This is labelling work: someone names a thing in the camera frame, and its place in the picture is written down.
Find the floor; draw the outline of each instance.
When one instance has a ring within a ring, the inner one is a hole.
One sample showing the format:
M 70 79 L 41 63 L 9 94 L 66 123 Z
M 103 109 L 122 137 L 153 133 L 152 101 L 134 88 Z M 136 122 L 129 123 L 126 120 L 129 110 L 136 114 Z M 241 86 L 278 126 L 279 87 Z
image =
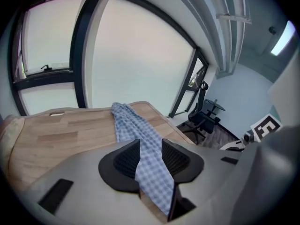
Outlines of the floor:
M 189 121 L 187 121 L 187 124 L 193 126 L 193 124 Z M 181 132 L 187 131 L 190 128 L 188 126 L 178 126 L 179 130 Z M 203 147 L 208 148 L 214 148 L 214 149 L 220 149 L 225 144 L 236 141 L 236 138 L 234 138 L 232 135 L 230 135 L 228 132 L 226 132 L 224 129 L 222 129 L 220 126 L 215 126 L 214 131 L 212 134 L 209 134 L 205 131 L 200 131 L 204 136 L 206 136 L 206 139 L 202 141 L 202 137 L 198 135 L 199 137 L 199 145 Z M 194 133 L 184 133 L 190 140 L 192 140 L 194 143 L 196 142 L 196 138 Z

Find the ceiling light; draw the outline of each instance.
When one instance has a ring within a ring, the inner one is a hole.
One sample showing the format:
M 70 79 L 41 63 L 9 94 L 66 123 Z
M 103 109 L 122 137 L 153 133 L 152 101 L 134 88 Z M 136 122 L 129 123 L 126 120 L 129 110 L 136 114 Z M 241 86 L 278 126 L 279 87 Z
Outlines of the ceiling light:
M 277 56 L 280 52 L 285 48 L 285 46 L 291 40 L 293 34 L 295 32 L 295 27 L 291 21 L 287 21 L 285 30 L 283 31 L 280 39 L 276 43 L 275 47 L 272 49 L 271 53 Z

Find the blue checkered cloth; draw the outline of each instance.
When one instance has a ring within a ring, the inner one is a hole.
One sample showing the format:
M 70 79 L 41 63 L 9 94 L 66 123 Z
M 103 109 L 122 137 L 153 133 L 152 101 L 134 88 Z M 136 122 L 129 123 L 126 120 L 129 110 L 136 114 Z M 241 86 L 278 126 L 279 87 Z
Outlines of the blue checkered cloth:
M 117 142 L 140 139 L 141 160 L 135 180 L 141 190 L 166 215 L 172 202 L 174 180 L 161 158 L 161 136 L 127 104 L 113 103 Z

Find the black rectangular slot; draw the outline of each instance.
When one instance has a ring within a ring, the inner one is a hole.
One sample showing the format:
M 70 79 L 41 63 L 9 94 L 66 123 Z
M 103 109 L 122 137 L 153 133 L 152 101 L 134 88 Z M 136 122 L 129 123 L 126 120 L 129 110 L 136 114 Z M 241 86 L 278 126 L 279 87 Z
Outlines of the black rectangular slot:
M 231 163 L 236 165 L 238 163 L 238 160 L 232 157 L 223 157 L 221 158 L 222 161 L 227 162 L 227 163 Z
M 59 179 L 38 202 L 38 204 L 48 212 L 54 214 L 73 183 L 74 182 L 69 180 Z

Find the chair backrest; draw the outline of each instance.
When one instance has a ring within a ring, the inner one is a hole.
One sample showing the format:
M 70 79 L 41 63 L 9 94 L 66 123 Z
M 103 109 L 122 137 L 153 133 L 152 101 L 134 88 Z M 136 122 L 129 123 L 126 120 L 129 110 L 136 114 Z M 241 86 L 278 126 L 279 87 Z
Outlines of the chair backrest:
M 205 81 L 202 81 L 201 85 L 200 85 L 198 102 L 196 103 L 196 106 L 192 110 L 192 112 L 188 115 L 189 118 L 194 117 L 196 114 L 198 114 L 202 110 L 204 97 L 205 97 L 205 93 L 206 93 L 207 89 L 208 89 L 207 83 Z

